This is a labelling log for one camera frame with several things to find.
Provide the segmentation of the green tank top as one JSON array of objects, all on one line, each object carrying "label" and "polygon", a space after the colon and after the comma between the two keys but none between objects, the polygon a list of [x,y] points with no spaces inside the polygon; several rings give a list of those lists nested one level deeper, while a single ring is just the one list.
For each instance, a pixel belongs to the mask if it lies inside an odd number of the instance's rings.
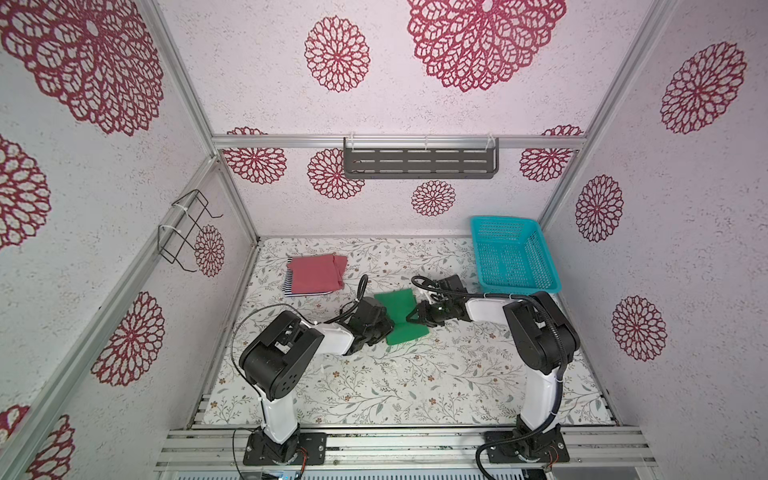
[{"label": "green tank top", "polygon": [[377,293],[374,298],[386,308],[394,329],[386,337],[389,346],[418,340],[429,334],[427,326],[411,323],[407,317],[417,308],[416,297],[411,289]]}]

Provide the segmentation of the maroon red tank top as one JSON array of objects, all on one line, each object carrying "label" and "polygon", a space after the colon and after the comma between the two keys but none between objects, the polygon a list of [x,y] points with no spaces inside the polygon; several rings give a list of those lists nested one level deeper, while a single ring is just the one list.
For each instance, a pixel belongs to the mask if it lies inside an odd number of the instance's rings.
[{"label": "maroon red tank top", "polygon": [[323,295],[344,287],[346,256],[326,254],[293,257],[287,264],[289,296]]}]

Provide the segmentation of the blue white striped tank top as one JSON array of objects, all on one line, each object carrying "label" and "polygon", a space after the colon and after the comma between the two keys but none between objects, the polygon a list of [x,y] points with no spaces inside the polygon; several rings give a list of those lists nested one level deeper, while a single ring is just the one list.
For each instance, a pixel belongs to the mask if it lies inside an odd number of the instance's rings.
[{"label": "blue white striped tank top", "polygon": [[289,261],[282,292],[286,297],[331,293],[326,266],[322,261],[300,260],[297,266],[293,265],[293,261]]}]

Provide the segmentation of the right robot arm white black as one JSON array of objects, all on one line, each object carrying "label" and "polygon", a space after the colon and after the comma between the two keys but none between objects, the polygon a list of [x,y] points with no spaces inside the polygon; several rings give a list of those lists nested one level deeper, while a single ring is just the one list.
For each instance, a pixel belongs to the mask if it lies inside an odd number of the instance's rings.
[{"label": "right robot arm white black", "polygon": [[518,357],[528,368],[523,408],[517,421],[524,438],[555,427],[563,398],[568,365],[581,341],[570,320],[550,293],[532,295],[444,293],[437,301],[424,300],[406,321],[429,328],[449,319],[506,326]]}]

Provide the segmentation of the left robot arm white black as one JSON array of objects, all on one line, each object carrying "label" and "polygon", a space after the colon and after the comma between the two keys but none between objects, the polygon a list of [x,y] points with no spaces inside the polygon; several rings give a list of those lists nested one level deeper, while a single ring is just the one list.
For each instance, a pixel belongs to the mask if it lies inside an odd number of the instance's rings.
[{"label": "left robot arm white black", "polygon": [[262,431],[283,446],[299,429],[293,390],[318,354],[349,356],[391,334],[386,309],[364,307],[346,322],[310,324],[284,310],[243,350],[238,367],[260,395]]}]

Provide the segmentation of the floral table mat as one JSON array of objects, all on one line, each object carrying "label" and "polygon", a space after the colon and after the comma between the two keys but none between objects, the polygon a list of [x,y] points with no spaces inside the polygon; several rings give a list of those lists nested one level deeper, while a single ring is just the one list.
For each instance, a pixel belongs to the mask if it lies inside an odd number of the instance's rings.
[{"label": "floral table mat", "polygon": [[[339,292],[296,298],[309,320],[335,316],[367,275],[369,294],[406,288],[415,275],[458,275],[476,290],[474,250],[466,238],[270,238],[258,254],[238,332],[201,407],[201,425],[257,424],[256,391],[235,370],[244,347],[287,304],[282,292],[293,257],[339,254],[348,266]],[[379,343],[351,356],[317,355],[295,388],[304,424],[500,424],[523,405],[526,368],[505,326],[448,321],[425,337]]]}]

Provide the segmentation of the teal plastic basket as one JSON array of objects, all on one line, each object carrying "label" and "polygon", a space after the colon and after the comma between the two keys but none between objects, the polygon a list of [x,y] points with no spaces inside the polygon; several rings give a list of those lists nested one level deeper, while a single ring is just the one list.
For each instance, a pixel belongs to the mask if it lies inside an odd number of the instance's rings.
[{"label": "teal plastic basket", "polygon": [[478,282],[485,293],[557,294],[561,280],[539,224],[530,219],[470,220]]}]

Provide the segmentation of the grey metal wall shelf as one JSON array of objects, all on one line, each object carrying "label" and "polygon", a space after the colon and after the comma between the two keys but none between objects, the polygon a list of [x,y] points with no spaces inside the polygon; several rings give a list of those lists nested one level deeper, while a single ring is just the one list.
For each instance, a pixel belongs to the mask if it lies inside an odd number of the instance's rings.
[{"label": "grey metal wall shelf", "polygon": [[358,147],[343,139],[344,175],[356,180],[486,180],[499,171],[494,139],[482,148]]}]

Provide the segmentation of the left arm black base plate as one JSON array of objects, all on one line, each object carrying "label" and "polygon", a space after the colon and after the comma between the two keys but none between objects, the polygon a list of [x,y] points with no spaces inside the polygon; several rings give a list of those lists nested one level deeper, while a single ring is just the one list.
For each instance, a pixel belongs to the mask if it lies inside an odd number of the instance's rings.
[{"label": "left arm black base plate", "polygon": [[270,439],[262,429],[252,432],[243,456],[245,466],[315,466],[325,463],[328,435],[297,430],[284,443]]}]

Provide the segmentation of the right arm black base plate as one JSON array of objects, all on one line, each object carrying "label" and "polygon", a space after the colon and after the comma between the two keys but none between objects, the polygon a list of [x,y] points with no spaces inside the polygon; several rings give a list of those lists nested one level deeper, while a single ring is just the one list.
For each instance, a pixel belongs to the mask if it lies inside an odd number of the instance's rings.
[{"label": "right arm black base plate", "polygon": [[527,434],[525,426],[511,430],[487,431],[484,433],[483,450],[492,464],[502,463],[544,463],[547,465],[566,463],[570,454],[561,432],[561,425],[554,424],[543,433],[520,440]]}]

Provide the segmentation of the aluminium front rail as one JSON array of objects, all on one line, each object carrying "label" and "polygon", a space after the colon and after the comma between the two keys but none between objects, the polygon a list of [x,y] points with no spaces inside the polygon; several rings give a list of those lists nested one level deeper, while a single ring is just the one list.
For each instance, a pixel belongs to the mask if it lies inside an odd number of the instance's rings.
[{"label": "aluminium front rail", "polygon": [[[503,444],[510,427],[307,427],[298,435],[293,467],[316,469],[473,469],[493,467],[655,467],[637,427],[564,426],[534,453]],[[256,471],[273,466],[245,429],[170,432],[157,472]]]}]

